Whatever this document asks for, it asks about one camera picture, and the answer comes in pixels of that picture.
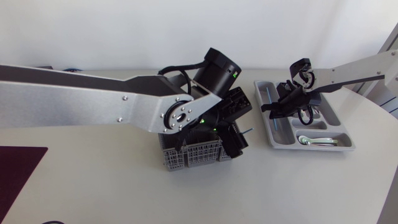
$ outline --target white table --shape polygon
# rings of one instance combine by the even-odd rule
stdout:
[[[1,129],[2,146],[49,148],[3,223],[376,223],[398,165],[398,121],[343,88],[326,98],[355,151],[271,149],[253,81],[288,78],[244,70],[236,85],[254,108],[238,124],[254,127],[249,147],[176,172],[156,134],[128,125]]]

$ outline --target plastic utensil organizer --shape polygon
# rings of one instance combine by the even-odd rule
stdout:
[[[263,104],[269,104],[269,97],[272,102],[279,99],[276,86],[280,82],[255,81],[256,99],[259,103],[259,109]],[[269,144],[275,149],[304,149],[321,151],[353,151],[355,145],[351,140],[346,128],[340,122],[337,114],[321,94],[322,102],[316,106],[313,114],[313,123],[303,125],[296,113],[292,117],[276,119],[277,130],[273,119],[269,119],[270,111],[262,113],[262,118],[267,129]],[[304,120],[308,121],[306,113],[302,112]],[[303,145],[299,143],[299,136],[309,138],[333,138],[338,140],[336,146],[319,146],[315,144]]]

